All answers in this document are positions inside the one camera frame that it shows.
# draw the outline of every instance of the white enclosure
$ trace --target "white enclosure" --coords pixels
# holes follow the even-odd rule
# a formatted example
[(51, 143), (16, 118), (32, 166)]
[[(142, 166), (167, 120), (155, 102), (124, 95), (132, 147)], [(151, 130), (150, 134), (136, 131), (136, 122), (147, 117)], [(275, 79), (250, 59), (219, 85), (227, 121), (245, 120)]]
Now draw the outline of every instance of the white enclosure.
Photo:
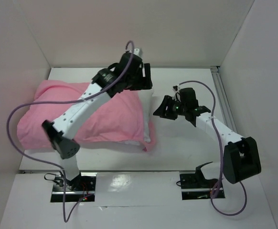
[[(89, 82), (97, 67), (118, 61), (130, 39), (153, 67), (152, 110), (173, 85), (201, 80), (217, 92), (217, 118), (257, 140), (262, 173), (244, 182), (248, 206), (241, 215), (223, 217), (209, 200), (181, 201), (178, 171), (219, 158), (216, 143), (181, 119), (153, 118), (159, 142), (151, 154), (123, 145), (83, 147), (80, 169), (102, 172), (96, 201), (81, 204), (68, 224), (43, 180), (54, 168), (10, 145), (7, 117), (33, 100), (42, 80)], [(200, 105), (210, 107), (208, 91), (191, 86)], [(14, 137), (25, 111), (12, 120)], [(54, 152), (26, 153), (57, 160)], [(218, 176), (211, 167), (207, 174)], [(123, 179), (133, 185), (108, 189)], [(224, 182), (224, 189), (217, 205), (240, 209), (241, 187)], [(0, 228), (61, 227), (278, 228), (278, 0), (0, 0)]]

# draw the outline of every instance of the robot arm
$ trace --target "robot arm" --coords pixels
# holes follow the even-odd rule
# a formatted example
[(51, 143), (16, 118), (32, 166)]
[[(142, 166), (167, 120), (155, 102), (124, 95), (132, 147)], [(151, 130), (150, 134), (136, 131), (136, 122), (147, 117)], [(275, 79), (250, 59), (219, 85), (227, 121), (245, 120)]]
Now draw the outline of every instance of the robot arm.
[[(177, 91), (176, 86), (173, 88), (176, 91), (174, 98), (168, 95), (164, 96), (160, 107), (153, 115), (171, 120), (182, 115), (195, 127), (203, 130), (217, 141), (218, 138), (212, 125), (211, 111), (205, 106), (198, 105), (194, 89), (184, 88)], [(223, 172), (225, 178), (230, 183), (235, 184), (259, 174), (261, 164), (256, 141), (251, 137), (244, 138), (215, 117), (213, 119), (224, 149)]]
[[(131, 53), (126, 52), (122, 55), (119, 63), (100, 70), (79, 100), (94, 95), (112, 84), (125, 69), (130, 56)], [(143, 64), (142, 50), (135, 49), (129, 68), (113, 87), (92, 99), (73, 104), (65, 113), (52, 122), (48, 120), (43, 122), (42, 127), (53, 149), (60, 155), (60, 165), (65, 170), (66, 179), (70, 186), (78, 183), (81, 179), (81, 173), (75, 157), (80, 149), (80, 145), (74, 140), (78, 129), (100, 106), (107, 103), (116, 93), (120, 93), (125, 89), (144, 90), (151, 88), (150, 65), (148, 63)]]

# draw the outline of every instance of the white wall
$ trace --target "white wall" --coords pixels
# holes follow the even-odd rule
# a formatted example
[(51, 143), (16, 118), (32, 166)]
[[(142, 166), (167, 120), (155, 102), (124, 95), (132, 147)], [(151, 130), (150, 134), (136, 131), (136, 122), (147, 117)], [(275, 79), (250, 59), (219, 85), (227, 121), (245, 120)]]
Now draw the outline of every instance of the white wall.
[(112, 63), (134, 40), (153, 66), (220, 65), (254, 0), (14, 0), (51, 66)]
[(237, 129), (261, 153), (260, 175), (278, 227), (278, 0), (256, 0), (220, 74)]
[[(21, 160), (6, 137), (6, 120), (16, 105), (32, 100), (49, 70), (12, 1), (0, 0), (0, 221)], [(14, 136), (17, 121), (24, 112), (20, 111), (12, 121)]]

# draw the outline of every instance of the pillow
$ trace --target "pillow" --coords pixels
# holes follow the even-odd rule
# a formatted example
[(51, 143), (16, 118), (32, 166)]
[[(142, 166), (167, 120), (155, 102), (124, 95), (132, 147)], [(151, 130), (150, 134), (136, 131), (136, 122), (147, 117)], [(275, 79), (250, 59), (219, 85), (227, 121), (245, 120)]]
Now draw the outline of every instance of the pillow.
[[(68, 101), (78, 99), (89, 83), (65, 83), (44, 80), (37, 88), (34, 101)], [(143, 145), (149, 151), (155, 145), (155, 133), (150, 122), (150, 103), (153, 89), (124, 90), (102, 105), (78, 130), (75, 140), (85, 142), (125, 142)], [(17, 136), (25, 149), (50, 148), (42, 129), (44, 120), (52, 121), (71, 104), (31, 105), (17, 126)]]

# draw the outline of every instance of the white table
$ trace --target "white table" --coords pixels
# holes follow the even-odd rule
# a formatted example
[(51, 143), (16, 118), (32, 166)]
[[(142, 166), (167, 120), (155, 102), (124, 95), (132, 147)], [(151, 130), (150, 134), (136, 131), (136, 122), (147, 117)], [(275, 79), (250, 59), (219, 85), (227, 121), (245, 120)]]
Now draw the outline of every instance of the white table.
[[(69, 83), (89, 82), (99, 68), (53, 68), (49, 80), (62, 80)], [(164, 95), (172, 95), (172, 86), (186, 80), (199, 80), (216, 93), (210, 69), (169, 69), (151, 70), (154, 95), (151, 111), (161, 104)], [(202, 85), (189, 83), (193, 87), (200, 105), (212, 108), (210, 92)], [(223, 121), (216, 99), (215, 116)], [(157, 144), (149, 152), (140, 147), (118, 143), (92, 143), (81, 147), (77, 153), (80, 170), (89, 171), (180, 171), (193, 170), (209, 161), (219, 161), (218, 144), (201, 130), (192, 126), (183, 117), (166, 120), (151, 116), (156, 129)], [(25, 153), (43, 160), (58, 163), (58, 154), (51, 149), (26, 150)], [(57, 170), (48, 164), (23, 157), (20, 170)]]
[[(65, 224), (62, 203), (50, 203), (52, 182), (43, 174), (18, 174), (0, 229), (275, 229), (258, 176), (244, 181), (245, 211), (224, 217), (210, 200), (182, 200), (178, 172), (98, 173), (95, 202), (81, 203)], [(244, 202), (239, 184), (224, 181), (219, 209), (232, 213)], [(69, 213), (74, 203), (66, 203)]]

